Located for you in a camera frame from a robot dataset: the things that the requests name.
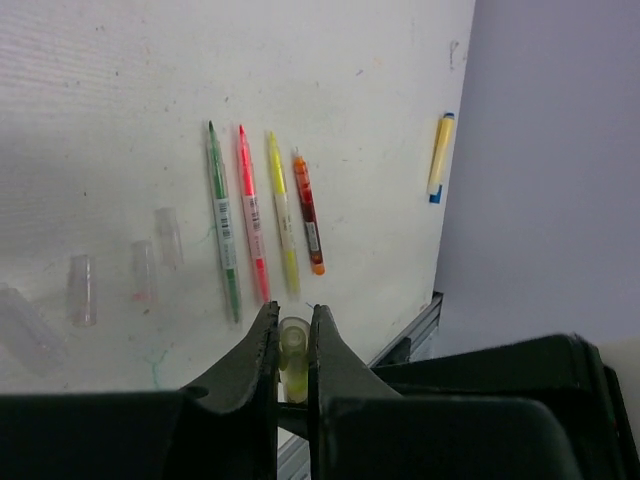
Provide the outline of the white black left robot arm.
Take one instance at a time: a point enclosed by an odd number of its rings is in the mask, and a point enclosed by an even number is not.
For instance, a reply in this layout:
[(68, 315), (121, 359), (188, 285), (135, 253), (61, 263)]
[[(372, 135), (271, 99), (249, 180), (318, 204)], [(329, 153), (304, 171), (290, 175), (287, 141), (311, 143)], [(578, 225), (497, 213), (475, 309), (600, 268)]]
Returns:
[(279, 428), (315, 479), (639, 475), (616, 373), (577, 336), (369, 368), (318, 305), (298, 406), (277, 399), (278, 314), (175, 391), (3, 397), (2, 477), (273, 479)]

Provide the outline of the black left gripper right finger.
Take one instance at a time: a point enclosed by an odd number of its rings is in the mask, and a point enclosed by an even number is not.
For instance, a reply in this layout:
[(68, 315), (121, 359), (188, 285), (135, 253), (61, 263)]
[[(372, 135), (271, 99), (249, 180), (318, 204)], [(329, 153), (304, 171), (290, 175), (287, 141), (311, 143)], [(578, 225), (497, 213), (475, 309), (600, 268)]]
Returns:
[(615, 371), (576, 335), (369, 368), (327, 306), (310, 334), (315, 479), (635, 479)]

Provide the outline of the yellow marker with blue cap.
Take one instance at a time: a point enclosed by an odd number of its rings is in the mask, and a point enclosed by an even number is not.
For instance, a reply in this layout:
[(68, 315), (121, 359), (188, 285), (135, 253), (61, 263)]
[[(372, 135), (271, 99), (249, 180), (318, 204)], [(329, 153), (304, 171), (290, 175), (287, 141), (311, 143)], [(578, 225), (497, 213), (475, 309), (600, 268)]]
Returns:
[(427, 182), (427, 194), (430, 203), (439, 204), (442, 194), (442, 176), (445, 170), (448, 147), (455, 125), (455, 114), (445, 113), (439, 120), (435, 137), (433, 158)]

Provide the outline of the clear pink pen cap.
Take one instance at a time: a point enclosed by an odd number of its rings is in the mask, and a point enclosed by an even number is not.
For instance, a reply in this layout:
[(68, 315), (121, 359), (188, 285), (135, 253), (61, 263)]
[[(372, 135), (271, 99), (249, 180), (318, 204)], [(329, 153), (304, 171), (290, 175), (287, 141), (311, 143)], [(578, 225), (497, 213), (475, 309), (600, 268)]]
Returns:
[(96, 260), (90, 255), (70, 259), (67, 280), (67, 316), (76, 327), (89, 327), (97, 322)]

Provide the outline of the dark red pen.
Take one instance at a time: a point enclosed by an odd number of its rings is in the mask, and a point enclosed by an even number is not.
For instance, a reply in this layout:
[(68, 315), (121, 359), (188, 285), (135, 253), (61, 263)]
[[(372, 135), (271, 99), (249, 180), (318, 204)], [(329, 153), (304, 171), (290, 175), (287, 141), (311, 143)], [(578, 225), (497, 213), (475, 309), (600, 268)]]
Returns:
[(297, 149), (293, 152), (293, 169), (311, 269), (315, 275), (322, 276), (325, 274), (326, 269), (324, 265), (309, 169), (306, 161)]

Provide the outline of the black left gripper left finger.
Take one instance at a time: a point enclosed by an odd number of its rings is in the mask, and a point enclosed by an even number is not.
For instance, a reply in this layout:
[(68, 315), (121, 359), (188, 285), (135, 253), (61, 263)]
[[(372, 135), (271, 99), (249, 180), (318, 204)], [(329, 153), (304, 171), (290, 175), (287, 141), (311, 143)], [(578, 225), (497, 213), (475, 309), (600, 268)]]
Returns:
[(275, 478), (278, 316), (178, 390), (3, 396), (2, 478)]

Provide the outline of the clear red pen cap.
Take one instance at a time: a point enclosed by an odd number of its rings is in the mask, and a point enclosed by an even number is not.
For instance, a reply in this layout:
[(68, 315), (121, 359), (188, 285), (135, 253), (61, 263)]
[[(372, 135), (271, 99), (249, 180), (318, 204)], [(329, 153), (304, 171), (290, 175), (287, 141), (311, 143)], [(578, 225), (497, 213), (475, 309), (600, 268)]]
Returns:
[(174, 207), (163, 207), (154, 212), (162, 263), (177, 269), (184, 263), (181, 236)]

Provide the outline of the yellow highlighter pen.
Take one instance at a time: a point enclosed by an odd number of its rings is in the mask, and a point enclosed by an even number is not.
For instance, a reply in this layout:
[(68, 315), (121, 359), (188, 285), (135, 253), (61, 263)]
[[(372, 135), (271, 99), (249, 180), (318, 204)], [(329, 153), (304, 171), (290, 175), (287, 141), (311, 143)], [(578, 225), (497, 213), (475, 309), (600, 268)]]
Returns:
[(276, 210), (280, 249), (287, 289), (293, 298), (298, 298), (300, 295), (299, 268), (283, 162), (274, 132), (269, 131), (266, 139), (269, 154), (271, 188)]

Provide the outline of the clear yellowish pen cap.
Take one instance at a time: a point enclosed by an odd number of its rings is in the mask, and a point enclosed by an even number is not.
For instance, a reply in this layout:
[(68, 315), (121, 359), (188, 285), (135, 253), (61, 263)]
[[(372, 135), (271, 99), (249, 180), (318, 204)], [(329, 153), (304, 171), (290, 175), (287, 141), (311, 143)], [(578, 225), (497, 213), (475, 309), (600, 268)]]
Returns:
[(279, 324), (279, 372), (284, 395), (290, 403), (308, 398), (310, 324), (286, 317)]

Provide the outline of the clear green pen cap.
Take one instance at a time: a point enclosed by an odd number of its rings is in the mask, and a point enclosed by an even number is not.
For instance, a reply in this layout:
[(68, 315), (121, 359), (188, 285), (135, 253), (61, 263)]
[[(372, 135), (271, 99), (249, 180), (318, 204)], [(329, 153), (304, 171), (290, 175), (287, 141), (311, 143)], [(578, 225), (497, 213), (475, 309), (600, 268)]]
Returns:
[(15, 288), (1, 285), (1, 346), (31, 372), (44, 376), (61, 366), (63, 340)]

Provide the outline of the pink highlighter pen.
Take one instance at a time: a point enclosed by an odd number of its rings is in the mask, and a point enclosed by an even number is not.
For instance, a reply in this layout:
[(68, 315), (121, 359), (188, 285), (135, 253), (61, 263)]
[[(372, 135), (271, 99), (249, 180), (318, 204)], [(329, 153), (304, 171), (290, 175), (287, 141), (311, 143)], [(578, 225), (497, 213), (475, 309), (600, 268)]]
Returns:
[(242, 124), (237, 130), (236, 149), (245, 230), (256, 295), (261, 303), (266, 303), (271, 300), (266, 251), (250, 146)]

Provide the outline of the green highlighter pen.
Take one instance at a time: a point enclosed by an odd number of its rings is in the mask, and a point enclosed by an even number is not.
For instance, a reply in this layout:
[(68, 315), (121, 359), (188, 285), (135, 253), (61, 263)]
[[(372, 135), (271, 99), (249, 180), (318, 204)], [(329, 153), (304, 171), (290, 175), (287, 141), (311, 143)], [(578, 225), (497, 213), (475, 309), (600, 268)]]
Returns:
[(234, 326), (239, 327), (242, 321), (242, 302), (237, 272), (237, 255), (231, 218), (230, 198), (221, 147), (214, 124), (211, 120), (208, 121), (208, 136), (209, 182), (220, 266), (230, 309), (230, 320)]

